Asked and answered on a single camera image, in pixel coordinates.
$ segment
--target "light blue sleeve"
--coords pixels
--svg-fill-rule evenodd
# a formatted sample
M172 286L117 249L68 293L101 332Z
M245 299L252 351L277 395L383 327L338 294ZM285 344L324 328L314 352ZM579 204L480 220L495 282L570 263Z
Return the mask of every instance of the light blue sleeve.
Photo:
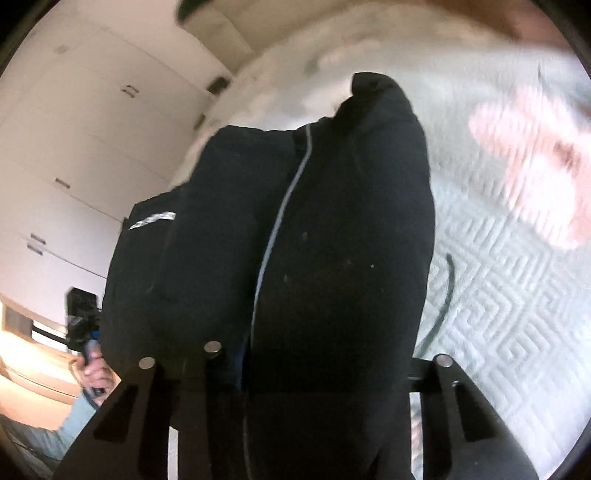
M95 411L95 407L80 394L58 430L23 425L3 415L0 415L0 424L28 462L35 457L53 471Z

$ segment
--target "cabinet door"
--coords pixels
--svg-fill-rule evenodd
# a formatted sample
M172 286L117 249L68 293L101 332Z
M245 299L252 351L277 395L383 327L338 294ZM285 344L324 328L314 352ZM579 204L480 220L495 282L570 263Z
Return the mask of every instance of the cabinet door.
M85 42L69 59L122 87L133 85L139 90L137 98L189 131L211 103L208 92L107 31Z
M52 9L29 32L0 77L0 121L62 55L101 32L80 17Z
M48 252L35 252L28 245L27 240L16 234L0 231L0 292L3 295L61 325L66 324L66 294L70 288L81 288L102 299L104 278Z
M0 126L0 145L1 158L119 221L168 189L141 163L31 105L18 105Z
M0 163L2 225L42 248L106 277L121 224L80 203L22 167Z
M168 181L192 141L191 132L67 57L24 102L75 123Z

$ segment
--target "person's hand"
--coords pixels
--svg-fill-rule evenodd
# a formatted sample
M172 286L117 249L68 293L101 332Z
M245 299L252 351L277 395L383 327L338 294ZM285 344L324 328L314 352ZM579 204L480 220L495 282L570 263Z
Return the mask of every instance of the person's hand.
M95 403L101 406L115 389L116 378L109 365L105 362L99 346L89 352L89 357L88 365L85 365L84 357L78 357L77 367L80 374L80 382L90 395L92 395L93 388L105 389L103 395L94 398Z

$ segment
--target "cabinet handle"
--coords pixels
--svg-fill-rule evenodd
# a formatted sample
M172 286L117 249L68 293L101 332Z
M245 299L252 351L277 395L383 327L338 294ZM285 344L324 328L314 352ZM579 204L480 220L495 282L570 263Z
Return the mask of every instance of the cabinet handle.
M64 187L67 190L70 190L72 188L72 186L69 183L66 183L62 179L56 179L55 181L57 184L61 185L62 187Z
M35 235L34 233L31 234L31 238L33 240L35 240L35 242L39 242L41 245L45 245L46 244L46 242L45 242L45 240L43 240L43 238L41 238L38 235Z
M132 93L132 92L130 92L128 90L125 90L124 88L122 88L121 91L123 93L127 93L127 95L129 95L131 98L135 98L135 94L134 93Z
M34 247L31 244L27 244L27 248L30 251L35 252L37 255L43 256L43 250L41 250L40 248Z

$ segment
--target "gray piping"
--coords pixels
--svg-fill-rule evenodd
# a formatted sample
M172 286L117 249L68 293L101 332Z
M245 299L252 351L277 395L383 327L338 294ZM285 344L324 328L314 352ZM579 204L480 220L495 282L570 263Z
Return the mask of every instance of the gray piping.
M252 480L251 454L248 447L248 421L246 416L242 421L242 451L244 452L244 465L246 466L246 477Z
M312 155L312 133L310 131L310 124L306 125L306 140L307 140L307 149L304 158L298 167L293 180L289 188L287 189L285 196L283 197L283 201L281 202L281 206L279 207L279 211L277 212L277 217L275 218L275 224L273 225L273 230L271 231L271 236L269 237L269 243L267 243L267 248L265 250L265 255L262 258L261 269L259 270L259 276L256 281L256 291L255 291L255 303L252 309L252 321L251 321L251 346L254 338L254 331L255 331L255 321L256 321L256 307L258 305L258 297L259 293L261 292L262 286L262 279L265 276L265 269L267 268L267 264L269 263L269 258L271 257L271 251L273 250L273 245L275 245L275 240L277 239L277 233L279 233L279 228L281 227L281 222L283 221L283 215L285 214L285 208L290 201L291 194L293 193L298 181L302 173L304 172L304 168Z

